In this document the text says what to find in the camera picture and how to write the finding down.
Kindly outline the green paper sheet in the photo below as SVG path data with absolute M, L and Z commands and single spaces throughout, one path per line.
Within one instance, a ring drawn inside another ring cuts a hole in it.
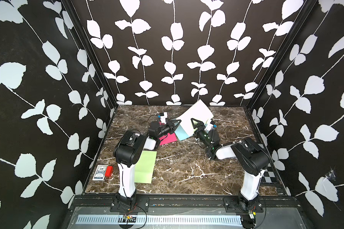
M 198 100 L 187 111 L 177 117 L 177 119 L 181 120 L 180 127 L 185 131 L 185 133 L 187 133 L 189 136 L 192 136 L 195 129 L 193 128 L 191 118 L 202 121 L 204 124 L 206 124 L 206 122 L 213 117 L 214 115 L 208 106 L 202 100 Z
M 156 156 L 156 151 L 142 151 L 139 161 L 135 165 L 135 183 L 152 183 Z

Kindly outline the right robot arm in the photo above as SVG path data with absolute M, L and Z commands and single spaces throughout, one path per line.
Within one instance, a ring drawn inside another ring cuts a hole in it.
M 246 202 L 256 199 L 261 179 L 270 163 L 265 150 L 251 137 L 222 145 L 219 134 L 214 128 L 206 131 L 205 124 L 194 118 L 191 118 L 191 123 L 195 130 L 193 136 L 204 144 L 205 153 L 209 159 L 236 158 L 239 161 L 245 172 L 239 196 Z

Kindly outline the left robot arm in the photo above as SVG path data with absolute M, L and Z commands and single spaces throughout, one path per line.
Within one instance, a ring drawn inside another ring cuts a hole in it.
M 180 119 L 166 119 L 160 124 L 152 121 L 148 131 L 143 134 L 138 130 L 127 130 L 117 143 L 113 156 L 119 168 L 119 190 L 116 199 L 124 204 L 136 203 L 135 165 L 139 161 L 143 150 L 156 150 L 161 137 L 173 134 L 182 121 Z

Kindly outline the large magenta paper sheet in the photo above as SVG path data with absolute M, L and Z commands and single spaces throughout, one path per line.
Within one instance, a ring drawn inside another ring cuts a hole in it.
M 162 136 L 161 138 L 159 138 L 159 140 L 161 141 L 160 145 L 165 145 L 165 144 L 169 144 L 172 142 L 176 142 L 177 136 L 175 133 L 173 133 L 173 134 L 168 133 L 166 136 Z

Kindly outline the left light blue paper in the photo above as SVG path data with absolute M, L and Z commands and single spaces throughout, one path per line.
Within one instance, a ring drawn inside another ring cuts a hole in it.
M 186 133 L 185 130 L 181 126 L 178 126 L 174 133 L 175 133 L 175 135 L 179 141 L 183 141 L 183 140 L 193 136 L 193 134 Z

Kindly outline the red small box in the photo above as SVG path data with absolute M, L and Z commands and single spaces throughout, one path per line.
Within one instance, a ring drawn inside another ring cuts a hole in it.
M 105 172 L 105 177 L 110 177 L 113 174 L 113 166 L 107 166 L 106 172 Z

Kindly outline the checkerboard calibration plate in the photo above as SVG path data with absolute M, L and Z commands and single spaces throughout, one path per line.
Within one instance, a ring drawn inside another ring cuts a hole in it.
M 267 169 L 265 170 L 264 175 L 261 179 L 261 183 L 264 183 L 264 184 L 278 184 L 279 183 L 271 164 L 269 164 Z

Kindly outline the playing card deck box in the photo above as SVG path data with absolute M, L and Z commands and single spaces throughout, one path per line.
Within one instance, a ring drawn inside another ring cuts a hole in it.
M 97 165 L 95 173 L 93 175 L 93 181 L 104 181 L 106 177 L 107 165 Z

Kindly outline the small circuit board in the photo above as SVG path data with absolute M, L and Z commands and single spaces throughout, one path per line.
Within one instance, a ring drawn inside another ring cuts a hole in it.
M 119 220 L 118 223 L 119 224 L 135 224 L 137 220 L 137 216 L 136 215 L 119 215 Z

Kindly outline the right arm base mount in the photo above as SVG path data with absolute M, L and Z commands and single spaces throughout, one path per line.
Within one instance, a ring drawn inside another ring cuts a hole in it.
M 246 200 L 241 196 L 231 196 L 223 198 L 223 201 L 227 213 L 248 214 L 249 212 L 264 212 L 258 197 L 253 200 Z

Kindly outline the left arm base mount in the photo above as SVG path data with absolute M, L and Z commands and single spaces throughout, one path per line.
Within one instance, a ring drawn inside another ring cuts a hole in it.
M 112 199 L 110 212 L 118 212 L 123 214 L 136 214 L 138 212 L 148 212 L 149 198 L 142 196 L 132 196 L 126 198 L 121 195 L 116 195 Z

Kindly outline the white perforated rail strip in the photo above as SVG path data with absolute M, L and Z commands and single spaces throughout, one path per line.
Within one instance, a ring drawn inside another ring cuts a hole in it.
M 222 225 L 242 226 L 240 216 L 236 215 L 136 215 L 135 224 L 128 225 Z M 124 225 L 119 224 L 119 215 L 78 215 L 76 225 Z

